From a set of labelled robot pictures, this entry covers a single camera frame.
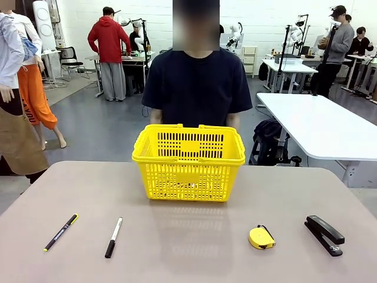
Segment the yellow tape measure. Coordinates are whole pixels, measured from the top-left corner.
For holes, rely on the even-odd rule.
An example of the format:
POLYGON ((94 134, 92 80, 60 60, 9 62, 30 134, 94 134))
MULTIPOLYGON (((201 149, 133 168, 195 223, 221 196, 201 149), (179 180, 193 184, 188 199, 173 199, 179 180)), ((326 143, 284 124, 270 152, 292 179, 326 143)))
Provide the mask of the yellow tape measure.
POLYGON ((256 249, 265 250, 276 245, 274 237, 264 225, 257 225, 249 232, 249 243, 256 249))

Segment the white marker with black cap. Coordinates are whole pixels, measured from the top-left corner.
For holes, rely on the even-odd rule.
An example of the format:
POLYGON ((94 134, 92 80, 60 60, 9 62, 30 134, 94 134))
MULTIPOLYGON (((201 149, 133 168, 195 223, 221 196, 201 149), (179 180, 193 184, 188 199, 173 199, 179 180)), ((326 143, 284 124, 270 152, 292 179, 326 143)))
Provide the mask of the white marker with black cap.
POLYGON ((109 244, 108 244, 108 247, 107 247, 107 250, 105 252, 105 255, 104 257, 106 259, 109 259, 111 258, 112 254, 113 254, 113 250, 114 250, 114 247, 115 247, 115 242, 116 242, 116 239, 117 239, 117 235, 119 233, 119 230, 120 230, 120 227, 121 227, 121 224, 123 222, 123 218, 122 217, 119 217, 118 218, 118 221, 117 221, 117 224, 114 228, 114 231, 113 231, 113 234, 112 234, 112 237, 109 241, 109 244))

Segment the black stapler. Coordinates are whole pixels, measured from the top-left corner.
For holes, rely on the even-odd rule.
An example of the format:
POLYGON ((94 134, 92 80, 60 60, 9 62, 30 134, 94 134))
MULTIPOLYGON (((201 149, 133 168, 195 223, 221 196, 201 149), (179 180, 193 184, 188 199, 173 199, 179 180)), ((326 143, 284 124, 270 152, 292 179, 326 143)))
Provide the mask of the black stapler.
POLYGON ((332 257, 343 254, 339 246, 345 243, 345 237, 333 226, 316 215, 307 216, 304 224, 332 257))

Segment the person's left forearm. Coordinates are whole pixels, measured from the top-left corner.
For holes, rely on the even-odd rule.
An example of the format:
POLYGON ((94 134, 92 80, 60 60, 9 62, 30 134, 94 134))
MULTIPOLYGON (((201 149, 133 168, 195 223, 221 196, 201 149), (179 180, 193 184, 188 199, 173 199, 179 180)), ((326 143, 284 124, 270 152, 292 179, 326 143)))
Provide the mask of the person's left forearm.
POLYGON ((240 128, 240 113, 229 113, 226 117, 226 126, 238 131, 240 128))

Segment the yellow plastic shopping basket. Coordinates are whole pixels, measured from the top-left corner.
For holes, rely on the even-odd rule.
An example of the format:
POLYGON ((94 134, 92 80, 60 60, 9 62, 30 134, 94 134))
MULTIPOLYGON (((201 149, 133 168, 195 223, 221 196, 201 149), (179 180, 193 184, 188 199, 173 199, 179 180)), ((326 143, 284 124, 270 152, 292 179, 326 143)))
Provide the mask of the yellow plastic shopping basket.
POLYGON ((232 127, 150 124, 139 134, 132 159, 149 199, 226 202, 245 148, 232 127))

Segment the person in navy t-shirt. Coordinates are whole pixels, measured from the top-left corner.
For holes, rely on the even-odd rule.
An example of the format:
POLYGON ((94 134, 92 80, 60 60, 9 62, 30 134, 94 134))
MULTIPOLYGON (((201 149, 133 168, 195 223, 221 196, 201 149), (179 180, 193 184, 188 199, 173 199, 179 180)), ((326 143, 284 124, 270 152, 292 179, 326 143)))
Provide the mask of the person in navy t-shirt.
POLYGON ((226 126, 252 109, 240 58, 220 46, 219 0, 172 0, 173 46, 153 59, 142 104, 163 124, 226 126))

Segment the person in red hoodie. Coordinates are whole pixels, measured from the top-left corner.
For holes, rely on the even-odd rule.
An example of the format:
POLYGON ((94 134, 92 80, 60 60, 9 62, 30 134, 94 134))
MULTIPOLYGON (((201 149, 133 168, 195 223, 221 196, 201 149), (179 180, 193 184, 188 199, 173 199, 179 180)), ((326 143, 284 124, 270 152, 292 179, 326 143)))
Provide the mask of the person in red hoodie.
POLYGON ((114 20, 115 11, 105 6, 102 17, 92 26, 88 34, 91 49, 99 55, 101 82, 107 101, 123 101, 126 96, 125 75, 122 65, 121 43, 126 52, 131 52, 129 36, 114 20))

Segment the person in gray sweater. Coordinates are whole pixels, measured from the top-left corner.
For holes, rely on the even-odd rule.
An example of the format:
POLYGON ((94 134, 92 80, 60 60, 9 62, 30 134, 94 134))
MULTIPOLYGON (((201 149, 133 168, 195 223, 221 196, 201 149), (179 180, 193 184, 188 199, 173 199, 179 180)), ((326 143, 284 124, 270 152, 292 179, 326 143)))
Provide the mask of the person in gray sweater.
POLYGON ((322 38, 318 43, 319 49, 326 50, 329 48, 326 62, 322 62, 319 67, 315 91, 317 95, 325 98, 329 98, 330 88, 344 62, 355 34, 352 26, 346 20, 346 8, 343 5, 334 7, 330 16, 334 21, 339 22, 340 26, 336 30, 331 44, 329 43, 329 37, 322 38))

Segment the seated person in black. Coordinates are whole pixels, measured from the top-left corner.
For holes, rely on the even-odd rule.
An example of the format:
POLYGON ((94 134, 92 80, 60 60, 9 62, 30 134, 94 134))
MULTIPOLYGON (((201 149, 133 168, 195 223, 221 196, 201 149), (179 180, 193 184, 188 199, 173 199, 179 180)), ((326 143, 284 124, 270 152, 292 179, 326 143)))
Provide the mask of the seated person in black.
POLYGON ((373 44, 367 37, 365 37, 365 33, 365 27, 359 27, 356 29, 356 37, 353 39, 350 49, 346 55, 364 56, 367 51, 373 51, 373 44))

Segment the black backpack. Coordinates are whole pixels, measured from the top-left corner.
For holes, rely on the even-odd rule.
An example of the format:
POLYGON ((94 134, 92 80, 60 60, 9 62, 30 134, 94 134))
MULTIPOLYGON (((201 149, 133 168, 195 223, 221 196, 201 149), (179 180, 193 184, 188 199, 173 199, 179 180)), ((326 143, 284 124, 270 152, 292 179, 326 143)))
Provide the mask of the black backpack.
POLYGON ((289 134, 279 145, 279 138, 282 133, 282 126, 275 118, 263 120, 254 129, 253 148, 249 157, 249 165, 275 166, 277 164, 288 164, 288 140, 289 134))

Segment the small dark stool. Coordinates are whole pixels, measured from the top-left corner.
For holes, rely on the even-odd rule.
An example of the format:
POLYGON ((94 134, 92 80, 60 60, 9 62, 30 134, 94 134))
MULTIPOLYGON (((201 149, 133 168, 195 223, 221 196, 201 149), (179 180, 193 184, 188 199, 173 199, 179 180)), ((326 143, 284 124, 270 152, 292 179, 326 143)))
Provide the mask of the small dark stool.
POLYGON ((132 97, 136 92, 135 80, 133 75, 125 76, 126 96, 132 97))

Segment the gray background workbench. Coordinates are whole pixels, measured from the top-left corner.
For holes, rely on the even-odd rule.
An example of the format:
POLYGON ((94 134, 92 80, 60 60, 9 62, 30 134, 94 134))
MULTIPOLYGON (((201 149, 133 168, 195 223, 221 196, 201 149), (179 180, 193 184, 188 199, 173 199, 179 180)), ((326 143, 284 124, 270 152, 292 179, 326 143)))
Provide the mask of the gray background workbench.
MULTIPOLYGON (((143 71, 143 82, 146 80, 147 70, 150 68, 151 62, 155 57, 156 52, 149 51, 147 53, 135 53, 133 56, 122 56, 122 64, 123 67, 126 69, 130 68, 141 68, 143 71)), ((101 78, 101 65, 100 59, 98 55, 91 55, 86 60, 92 61, 95 67, 95 74, 97 77, 97 87, 98 93, 95 97, 99 97, 103 95, 103 88, 102 88, 102 78, 101 78)))

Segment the white drawer cabinet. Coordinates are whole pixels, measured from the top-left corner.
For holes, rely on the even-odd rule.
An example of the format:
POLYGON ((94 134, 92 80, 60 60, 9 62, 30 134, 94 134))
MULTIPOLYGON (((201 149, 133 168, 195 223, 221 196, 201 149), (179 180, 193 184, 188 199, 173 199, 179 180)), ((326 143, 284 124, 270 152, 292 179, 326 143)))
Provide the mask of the white drawer cabinet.
POLYGON ((257 60, 256 46, 243 46, 241 52, 241 59, 243 61, 246 75, 254 77, 255 63, 257 60))

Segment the white background desk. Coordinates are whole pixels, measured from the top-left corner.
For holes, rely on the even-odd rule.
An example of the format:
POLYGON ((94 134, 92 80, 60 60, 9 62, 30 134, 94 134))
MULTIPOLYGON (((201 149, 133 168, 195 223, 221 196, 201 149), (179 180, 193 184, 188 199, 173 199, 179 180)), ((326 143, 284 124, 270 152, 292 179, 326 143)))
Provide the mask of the white background desk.
POLYGON ((316 69, 304 65, 302 62, 276 64, 273 59, 262 59, 262 63, 268 67, 264 88, 271 93, 282 93, 284 81, 287 79, 290 79, 287 92, 293 93, 293 89, 297 85, 297 91, 300 93, 306 76, 318 73, 316 69))

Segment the large white table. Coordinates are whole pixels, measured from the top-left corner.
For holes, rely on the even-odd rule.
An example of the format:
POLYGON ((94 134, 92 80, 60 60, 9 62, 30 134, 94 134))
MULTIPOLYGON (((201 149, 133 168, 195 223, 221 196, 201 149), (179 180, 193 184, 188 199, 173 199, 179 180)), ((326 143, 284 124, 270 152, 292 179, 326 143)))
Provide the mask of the large white table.
POLYGON ((335 102, 310 94, 257 98, 308 157, 334 160, 350 188, 377 189, 377 126, 335 102))

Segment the black folding chair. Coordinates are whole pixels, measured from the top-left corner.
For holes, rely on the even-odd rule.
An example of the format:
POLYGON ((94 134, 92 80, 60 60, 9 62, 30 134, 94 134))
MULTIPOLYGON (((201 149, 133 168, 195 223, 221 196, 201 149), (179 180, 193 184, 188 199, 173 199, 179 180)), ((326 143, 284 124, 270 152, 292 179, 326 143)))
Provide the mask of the black folding chair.
POLYGON ((61 78, 71 81, 71 71, 77 71, 81 77, 90 79, 89 73, 83 62, 79 61, 74 47, 56 47, 59 55, 61 78))

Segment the white robot on black stand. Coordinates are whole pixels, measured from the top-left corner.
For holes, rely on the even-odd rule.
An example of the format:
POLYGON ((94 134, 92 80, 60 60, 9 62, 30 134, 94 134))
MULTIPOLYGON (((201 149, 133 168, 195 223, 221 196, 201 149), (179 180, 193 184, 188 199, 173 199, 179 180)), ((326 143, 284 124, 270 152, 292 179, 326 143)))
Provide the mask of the white robot on black stand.
POLYGON ((297 55, 302 55, 302 49, 305 45, 307 32, 310 28, 308 24, 309 14, 299 15, 293 25, 287 25, 285 30, 285 40, 282 43, 282 54, 286 54, 292 49, 292 55, 297 50, 297 55))

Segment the mannequin with orange pants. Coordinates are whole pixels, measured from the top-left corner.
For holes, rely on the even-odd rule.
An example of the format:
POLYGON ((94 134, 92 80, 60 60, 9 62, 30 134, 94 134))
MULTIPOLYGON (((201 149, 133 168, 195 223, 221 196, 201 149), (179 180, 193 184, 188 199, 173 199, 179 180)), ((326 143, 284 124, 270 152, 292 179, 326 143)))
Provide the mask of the mannequin with orange pants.
POLYGON ((16 14, 11 10, 6 13, 13 17, 15 28, 20 36, 30 40, 37 48, 35 55, 24 61, 23 66, 18 71, 19 92, 25 114, 38 135, 42 150, 45 150, 46 140, 41 126, 55 133, 60 147, 63 149, 67 146, 67 143, 57 126, 58 119, 49 107, 42 82, 41 72, 44 71, 44 64, 41 59, 42 40, 28 17, 16 14))

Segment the black pen with yellow cap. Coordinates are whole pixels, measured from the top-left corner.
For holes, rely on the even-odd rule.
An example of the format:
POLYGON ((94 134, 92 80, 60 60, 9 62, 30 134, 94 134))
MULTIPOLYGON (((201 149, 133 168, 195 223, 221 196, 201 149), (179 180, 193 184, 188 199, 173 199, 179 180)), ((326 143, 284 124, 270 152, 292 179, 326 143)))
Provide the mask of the black pen with yellow cap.
POLYGON ((64 234, 64 232, 79 218, 77 213, 66 222, 66 224, 58 231, 58 233, 50 240, 50 242, 44 248, 44 252, 48 252, 56 241, 64 234))

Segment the black tripod pole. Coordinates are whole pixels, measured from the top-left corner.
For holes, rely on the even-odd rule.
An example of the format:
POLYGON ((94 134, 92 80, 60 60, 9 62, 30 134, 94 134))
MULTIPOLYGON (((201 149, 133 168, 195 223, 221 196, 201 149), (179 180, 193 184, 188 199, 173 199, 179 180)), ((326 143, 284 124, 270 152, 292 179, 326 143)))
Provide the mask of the black tripod pole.
POLYGON ((323 37, 319 40, 317 48, 323 50, 322 62, 319 65, 318 73, 315 77, 315 82, 312 83, 313 96, 325 96, 328 97, 329 90, 335 80, 334 70, 335 67, 333 64, 330 64, 328 59, 330 55, 331 45, 334 39, 334 36, 339 29, 340 24, 332 23, 330 26, 329 34, 326 37, 323 37))

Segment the mannequin with blue shirt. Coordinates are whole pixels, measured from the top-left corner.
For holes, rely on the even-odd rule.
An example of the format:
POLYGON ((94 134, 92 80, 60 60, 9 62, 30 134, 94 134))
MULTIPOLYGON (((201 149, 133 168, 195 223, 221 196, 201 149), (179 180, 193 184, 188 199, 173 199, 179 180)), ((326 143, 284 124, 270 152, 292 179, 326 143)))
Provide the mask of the mannequin with blue shirt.
POLYGON ((4 10, 15 8, 15 0, 0 0, 0 157, 13 173, 34 183, 49 164, 27 118, 19 92, 17 73, 25 54, 14 19, 4 10))

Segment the tall white standing unit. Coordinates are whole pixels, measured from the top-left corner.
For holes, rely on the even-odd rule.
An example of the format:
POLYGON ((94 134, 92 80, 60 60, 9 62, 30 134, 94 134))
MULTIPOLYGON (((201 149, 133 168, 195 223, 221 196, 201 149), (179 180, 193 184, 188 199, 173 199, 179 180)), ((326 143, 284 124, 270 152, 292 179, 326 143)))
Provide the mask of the tall white standing unit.
POLYGON ((48 3, 46 1, 34 1, 32 3, 34 10, 37 32, 42 40, 42 50, 56 50, 56 42, 52 29, 51 17, 49 13, 48 3))

